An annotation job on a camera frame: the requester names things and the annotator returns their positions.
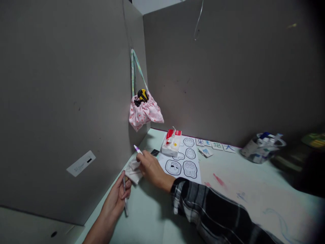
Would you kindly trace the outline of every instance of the polka dot fabric bag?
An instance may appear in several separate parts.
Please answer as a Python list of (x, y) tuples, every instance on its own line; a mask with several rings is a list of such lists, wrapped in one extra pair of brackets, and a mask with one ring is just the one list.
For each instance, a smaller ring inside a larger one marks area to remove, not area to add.
[[(148, 94), (148, 101), (141, 102), (139, 106), (134, 101), (140, 101), (137, 95), (134, 94), (134, 80), (135, 80), (135, 67), (134, 63), (137, 63), (139, 72), (141, 77), (145, 83), (147, 94)], [(153, 99), (152, 95), (150, 94), (145, 79), (143, 77), (141, 67), (138, 61), (138, 58), (135, 54), (135, 51), (131, 49), (131, 71), (132, 71), (132, 99), (130, 105), (130, 116), (129, 122), (135, 131), (138, 131), (144, 124), (149, 122), (155, 123), (163, 123), (164, 118), (162, 117), (160, 107), (157, 105), (155, 100)]]

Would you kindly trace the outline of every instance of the pen holder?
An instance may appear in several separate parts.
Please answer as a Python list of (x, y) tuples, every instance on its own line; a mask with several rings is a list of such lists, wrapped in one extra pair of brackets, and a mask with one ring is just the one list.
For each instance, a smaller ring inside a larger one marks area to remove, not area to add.
[(268, 135), (264, 139), (261, 139), (263, 133), (258, 133), (254, 136), (250, 142), (241, 149), (240, 153), (247, 160), (261, 164), (270, 159), (276, 151), (286, 146), (286, 142), (282, 139), (278, 139), (275, 143), (272, 142), (274, 135)]

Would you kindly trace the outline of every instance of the red and white tissue box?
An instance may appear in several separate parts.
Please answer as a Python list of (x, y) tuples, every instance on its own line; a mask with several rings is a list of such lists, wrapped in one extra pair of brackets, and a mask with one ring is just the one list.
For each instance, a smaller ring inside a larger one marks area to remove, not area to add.
[(177, 157), (182, 139), (182, 131), (168, 130), (166, 138), (161, 146), (161, 152), (165, 155)]

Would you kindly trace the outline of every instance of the gray partition wall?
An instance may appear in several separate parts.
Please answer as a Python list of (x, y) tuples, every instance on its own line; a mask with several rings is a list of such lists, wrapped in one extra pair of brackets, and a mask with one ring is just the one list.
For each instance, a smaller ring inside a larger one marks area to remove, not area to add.
[(128, 121), (129, 44), (147, 69), (143, 17), (124, 5), (128, 38), (122, 0), (1, 1), (1, 206), (83, 225), (147, 133)]
[(187, 0), (144, 15), (153, 128), (243, 146), (325, 121), (324, 50), (301, 1)]

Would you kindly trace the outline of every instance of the yellow and black tape measure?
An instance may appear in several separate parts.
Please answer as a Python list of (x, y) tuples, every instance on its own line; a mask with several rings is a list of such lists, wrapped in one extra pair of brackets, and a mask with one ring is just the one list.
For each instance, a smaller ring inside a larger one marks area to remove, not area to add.
[(148, 96), (146, 90), (144, 90), (144, 89), (139, 90), (138, 98), (140, 99), (140, 101), (148, 102), (149, 96)]

